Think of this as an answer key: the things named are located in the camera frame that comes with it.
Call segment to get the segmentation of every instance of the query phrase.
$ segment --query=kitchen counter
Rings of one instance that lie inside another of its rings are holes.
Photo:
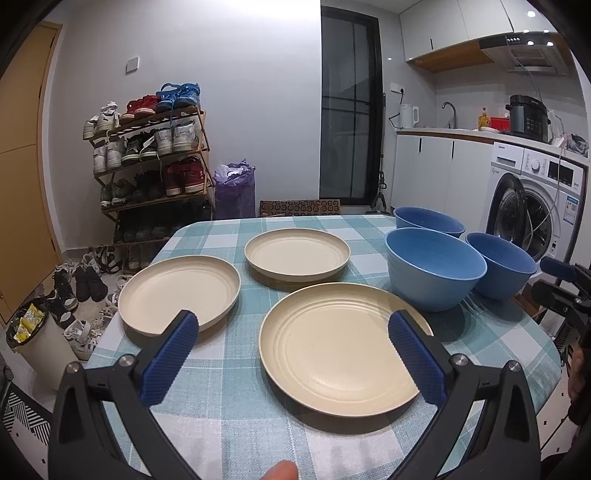
[[[398,135],[421,135],[422,137],[445,137],[457,138],[459,140],[469,140],[473,142],[493,144],[494,142],[503,142],[512,145],[538,150],[556,158],[560,156],[560,148],[553,147],[542,142],[529,140],[528,138],[513,137],[512,135],[497,134],[493,132],[479,132],[473,130],[450,129],[450,128],[403,128],[398,130]],[[569,160],[582,167],[589,166],[589,159],[578,155],[569,150],[564,150],[562,158]]]

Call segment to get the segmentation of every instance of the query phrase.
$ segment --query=purple bag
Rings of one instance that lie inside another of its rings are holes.
[[[213,174],[216,184],[216,220],[256,217],[255,167],[246,159],[220,165]]]

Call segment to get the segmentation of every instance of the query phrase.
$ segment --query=human hand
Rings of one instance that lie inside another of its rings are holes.
[[[581,375],[585,357],[581,347],[576,346],[573,352],[573,361],[570,364],[569,376],[569,397],[570,401],[576,401],[580,393],[585,388],[585,379]]]
[[[282,460],[269,468],[261,480],[298,480],[297,467],[294,462]]]

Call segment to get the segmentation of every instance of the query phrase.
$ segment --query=range hood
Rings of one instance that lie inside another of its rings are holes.
[[[568,75],[558,47],[550,34],[509,33],[481,38],[480,50],[507,72]]]

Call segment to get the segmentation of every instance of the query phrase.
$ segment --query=tablecloth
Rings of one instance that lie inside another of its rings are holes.
[[[286,397],[267,377],[258,353],[258,332],[269,309],[301,288],[252,270],[244,246],[255,235],[281,228],[321,229],[346,241],[351,259],[333,281],[387,290],[384,234],[394,218],[381,215],[256,218],[194,223],[179,230],[154,262],[182,255],[212,255],[232,263],[242,288],[226,319],[200,333],[199,341],[165,400],[151,411],[172,443],[203,478],[258,479],[282,459],[293,460],[304,480],[374,480],[388,477],[414,446],[436,409],[421,395],[406,408],[370,419],[339,419],[313,412]],[[536,411],[560,378],[551,339],[512,301],[470,294],[454,309],[424,313],[450,353],[476,364],[524,366]],[[146,339],[127,331],[116,315],[87,368],[112,365],[137,353]],[[475,403],[444,470],[459,462],[476,426]],[[130,465],[146,471],[112,404],[106,409]]]

